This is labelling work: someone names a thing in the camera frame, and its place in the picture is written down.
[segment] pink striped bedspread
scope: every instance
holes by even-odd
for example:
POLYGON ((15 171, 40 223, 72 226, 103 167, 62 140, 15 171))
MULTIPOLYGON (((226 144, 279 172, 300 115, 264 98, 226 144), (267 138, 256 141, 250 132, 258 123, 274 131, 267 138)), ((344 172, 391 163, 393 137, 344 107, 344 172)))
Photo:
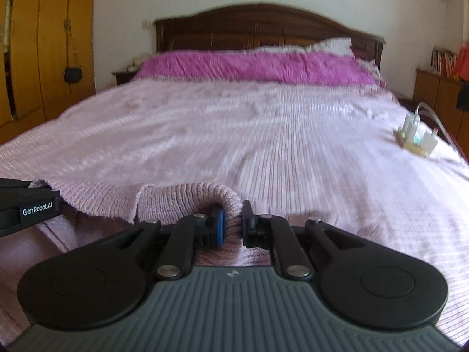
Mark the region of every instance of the pink striped bedspread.
MULTIPOLYGON (((405 113, 391 93, 371 87, 143 79, 81 102, 0 147, 0 175, 45 179, 77 209, 127 221, 137 204, 140 217, 170 221, 182 212, 165 208, 182 206, 181 198, 222 201, 232 215, 231 243, 202 255, 201 263, 266 262, 235 237, 243 199, 256 213, 297 225, 319 215, 436 266, 450 289, 438 327, 463 343, 469 170, 445 143, 429 159, 402 150, 392 131, 405 113), (90 187, 95 196, 86 194, 90 187)), ((51 239, 67 250, 126 226, 72 217, 0 240, 2 342, 25 326, 16 283, 33 262, 59 253, 51 239), (84 236, 90 229, 94 235, 84 236)))

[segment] headboard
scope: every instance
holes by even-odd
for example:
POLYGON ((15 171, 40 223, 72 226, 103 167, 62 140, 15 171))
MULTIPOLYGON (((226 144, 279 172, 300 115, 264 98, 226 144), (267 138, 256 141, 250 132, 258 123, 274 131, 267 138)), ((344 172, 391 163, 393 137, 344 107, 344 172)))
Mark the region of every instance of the headboard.
POLYGON ((156 51, 242 50, 259 46, 306 46, 350 37, 356 56, 381 63, 384 38, 349 29, 319 14, 276 4, 231 5, 192 16, 155 21, 156 51))

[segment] black bag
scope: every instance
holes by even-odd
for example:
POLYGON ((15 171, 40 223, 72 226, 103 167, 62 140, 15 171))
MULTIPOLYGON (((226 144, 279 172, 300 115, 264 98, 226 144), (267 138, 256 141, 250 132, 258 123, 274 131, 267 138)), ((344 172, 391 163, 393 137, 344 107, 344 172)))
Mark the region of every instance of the black bag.
POLYGON ((78 83, 79 81, 83 79, 83 70, 81 69, 81 64, 78 59, 77 49, 75 49, 75 44, 73 42, 73 34, 72 34, 72 28, 70 25, 70 20, 64 20, 63 25, 65 27, 65 30, 67 31, 67 34, 70 33, 70 37, 67 36, 67 44, 69 42, 68 38, 70 38, 70 42, 71 42, 72 49, 73 49, 73 54, 75 57, 75 62, 78 64, 78 67, 70 67, 69 56, 67 52, 67 67, 65 68, 63 72, 63 78, 64 78, 64 81, 67 83, 78 83))

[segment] wardrobe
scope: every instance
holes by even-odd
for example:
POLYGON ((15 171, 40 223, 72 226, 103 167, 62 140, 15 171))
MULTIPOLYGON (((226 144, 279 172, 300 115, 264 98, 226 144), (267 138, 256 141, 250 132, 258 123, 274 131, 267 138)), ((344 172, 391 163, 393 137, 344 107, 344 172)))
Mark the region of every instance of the wardrobe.
POLYGON ((93 1, 0 0, 0 144, 95 94, 93 1))

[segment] purple blanket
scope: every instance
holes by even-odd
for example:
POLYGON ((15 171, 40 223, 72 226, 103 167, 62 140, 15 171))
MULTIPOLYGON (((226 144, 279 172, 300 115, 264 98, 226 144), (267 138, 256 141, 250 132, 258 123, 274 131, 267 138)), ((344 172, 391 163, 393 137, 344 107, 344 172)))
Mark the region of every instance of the purple blanket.
POLYGON ((137 78, 147 77, 323 86, 376 85, 371 73, 353 57, 325 53, 171 51, 144 63, 137 78))

